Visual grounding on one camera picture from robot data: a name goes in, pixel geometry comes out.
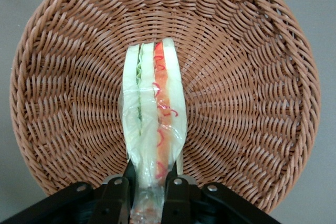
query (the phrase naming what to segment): plastic wrap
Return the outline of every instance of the plastic wrap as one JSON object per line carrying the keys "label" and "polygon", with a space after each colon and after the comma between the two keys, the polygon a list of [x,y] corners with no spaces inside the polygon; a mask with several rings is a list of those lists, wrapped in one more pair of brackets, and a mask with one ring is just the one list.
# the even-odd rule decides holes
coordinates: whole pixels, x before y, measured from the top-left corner
{"label": "plastic wrap", "polygon": [[160,223],[164,184],[182,148],[187,120],[174,42],[129,47],[119,96],[128,159],[137,173],[131,223]]}

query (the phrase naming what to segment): gray surface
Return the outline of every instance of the gray surface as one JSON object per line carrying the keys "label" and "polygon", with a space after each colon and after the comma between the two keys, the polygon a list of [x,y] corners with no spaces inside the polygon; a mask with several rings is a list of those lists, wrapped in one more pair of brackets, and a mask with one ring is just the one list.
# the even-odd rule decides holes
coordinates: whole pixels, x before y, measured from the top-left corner
{"label": "gray surface", "polygon": [[[17,147],[9,115],[9,76],[25,24],[43,0],[0,0],[0,221],[45,197]],[[296,186],[271,213],[282,223],[336,223],[335,0],[285,0],[308,37],[320,72],[319,133]]]}

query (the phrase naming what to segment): wicker basket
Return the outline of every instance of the wicker basket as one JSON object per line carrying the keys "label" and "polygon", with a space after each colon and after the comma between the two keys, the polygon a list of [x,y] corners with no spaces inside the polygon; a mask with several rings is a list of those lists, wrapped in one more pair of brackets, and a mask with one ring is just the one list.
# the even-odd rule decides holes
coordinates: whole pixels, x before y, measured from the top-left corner
{"label": "wicker basket", "polygon": [[185,173],[270,212],[312,150],[320,88],[282,0],[44,0],[18,44],[11,112],[47,194],[126,165],[117,100],[129,45],[173,37],[187,103]]}

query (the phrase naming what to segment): gray wall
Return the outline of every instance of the gray wall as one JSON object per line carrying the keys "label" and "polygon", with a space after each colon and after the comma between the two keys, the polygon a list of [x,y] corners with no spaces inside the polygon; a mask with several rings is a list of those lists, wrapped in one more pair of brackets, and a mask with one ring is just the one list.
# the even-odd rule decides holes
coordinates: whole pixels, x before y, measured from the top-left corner
{"label": "gray wall", "polygon": [[[9,116],[9,75],[23,29],[43,0],[0,0],[0,221],[45,197],[17,147]],[[285,0],[308,37],[320,72],[322,114],[306,169],[271,215],[282,223],[336,223],[336,2]]]}

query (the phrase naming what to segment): bolt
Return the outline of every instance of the bolt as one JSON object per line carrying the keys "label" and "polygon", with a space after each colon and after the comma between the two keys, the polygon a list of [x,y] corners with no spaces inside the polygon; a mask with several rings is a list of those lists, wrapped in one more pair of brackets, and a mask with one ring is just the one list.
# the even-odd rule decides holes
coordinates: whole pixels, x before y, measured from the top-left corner
{"label": "bolt", "polygon": [[182,180],[180,178],[176,178],[176,179],[174,179],[174,184],[180,185],[180,184],[182,184]]}
{"label": "bolt", "polygon": [[81,185],[81,186],[77,187],[76,191],[84,191],[84,190],[86,190],[86,185]]}
{"label": "bolt", "polygon": [[215,186],[215,185],[209,185],[208,186],[208,190],[209,191],[217,191],[217,186]]}
{"label": "bolt", "polygon": [[114,181],[114,184],[115,185],[120,185],[122,183],[122,179],[121,178],[118,178]]}

